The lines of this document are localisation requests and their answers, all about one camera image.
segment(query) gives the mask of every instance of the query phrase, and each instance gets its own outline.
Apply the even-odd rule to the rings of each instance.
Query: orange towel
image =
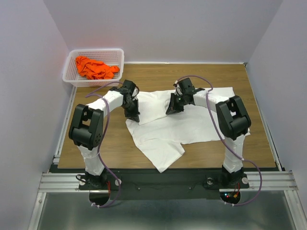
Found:
[[[88,80],[112,79],[119,71],[117,66],[108,66],[103,61],[96,61],[84,56],[76,57],[78,73]]]

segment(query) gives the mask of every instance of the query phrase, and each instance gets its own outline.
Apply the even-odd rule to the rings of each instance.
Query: wooden surface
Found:
[[[141,91],[173,89],[176,79],[185,75],[201,75],[212,82],[214,87],[233,87],[239,95],[251,118],[251,135],[244,142],[243,156],[253,160],[259,167],[275,167],[257,105],[243,65],[125,65],[123,78],[133,81]],[[197,78],[191,78],[195,87],[208,87]],[[73,103],[88,104],[97,98],[85,98],[95,88],[78,88]],[[145,155],[136,148],[126,127],[124,110],[117,108],[111,113],[101,154],[110,168],[154,168]],[[80,151],[68,138],[64,140],[58,168],[84,168]],[[225,147],[220,141],[210,141],[183,145],[185,153],[170,168],[220,168],[224,160]]]

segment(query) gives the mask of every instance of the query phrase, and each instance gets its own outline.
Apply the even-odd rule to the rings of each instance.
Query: plastic basket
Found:
[[[81,77],[76,67],[76,57],[86,56],[105,62],[109,66],[118,66],[120,71],[114,74],[113,79],[88,80]],[[75,87],[97,87],[113,81],[119,81],[124,71],[124,51],[122,49],[76,49],[69,53],[63,72],[63,81],[69,82]]]

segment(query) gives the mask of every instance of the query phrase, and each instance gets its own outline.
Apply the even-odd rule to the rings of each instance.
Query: robotic arm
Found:
[[[112,87],[103,98],[107,100],[110,112],[121,106],[127,119],[139,122],[138,93],[138,87],[132,81],[125,80],[122,87]],[[99,160],[97,150],[102,141],[106,115],[106,104],[102,99],[88,105],[79,104],[75,108],[69,130],[69,138],[83,156],[86,181],[97,186],[105,182],[105,178],[101,176],[104,166]]]
[[[202,88],[195,89],[189,78],[183,79],[174,85],[175,93],[166,111],[167,115],[184,111],[184,106],[193,104],[208,108],[206,101],[207,91]],[[243,142],[251,120],[240,97],[231,98],[209,93],[209,107],[217,113],[219,128],[225,136],[225,142],[230,149],[242,158]],[[243,176],[242,160],[235,156],[228,148],[225,151],[225,160],[222,166],[222,183],[237,182]]]

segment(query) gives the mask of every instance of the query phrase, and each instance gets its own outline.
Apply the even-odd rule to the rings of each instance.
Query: gray wall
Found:
[[[68,53],[43,1],[0,3],[0,229],[27,229],[71,87]]]
[[[282,0],[44,0],[69,50],[126,61],[245,62]]]
[[[307,212],[307,1],[284,0],[247,70],[283,166]]]

